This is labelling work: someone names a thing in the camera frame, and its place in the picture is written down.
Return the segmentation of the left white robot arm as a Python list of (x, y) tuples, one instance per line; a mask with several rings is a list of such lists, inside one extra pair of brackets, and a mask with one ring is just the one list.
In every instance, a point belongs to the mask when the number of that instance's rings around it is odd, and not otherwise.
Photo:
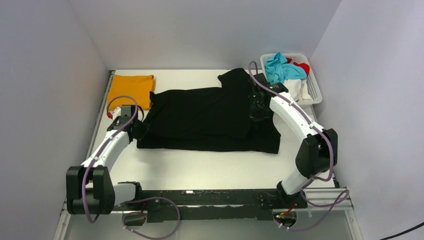
[(138, 118), (140, 106), (123, 105), (106, 129), (97, 149), (78, 166), (66, 172), (66, 208), (71, 215), (108, 215), (115, 206), (125, 204), (131, 210), (144, 203), (142, 186), (136, 181), (114, 184), (110, 170), (124, 149), (141, 141), (149, 125)]

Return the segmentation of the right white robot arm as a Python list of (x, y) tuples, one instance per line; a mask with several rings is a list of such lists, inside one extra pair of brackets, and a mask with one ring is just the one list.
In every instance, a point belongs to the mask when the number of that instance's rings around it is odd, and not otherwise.
[(263, 118), (265, 111), (273, 112), (288, 125), (300, 142), (294, 169), (276, 187), (276, 203), (287, 208), (297, 197), (303, 196), (302, 190), (313, 181), (327, 182), (333, 178), (337, 164), (338, 134), (309, 117), (283, 84), (264, 85), (257, 78), (257, 74), (250, 75), (254, 117)]

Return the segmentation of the black t shirt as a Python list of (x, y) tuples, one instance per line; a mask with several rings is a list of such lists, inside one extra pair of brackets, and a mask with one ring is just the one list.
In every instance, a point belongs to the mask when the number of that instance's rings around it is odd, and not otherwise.
[(281, 134), (273, 117), (251, 116), (250, 76), (242, 68), (217, 77), (219, 87), (150, 93), (149, 128), (139, 149), (277, 154)]

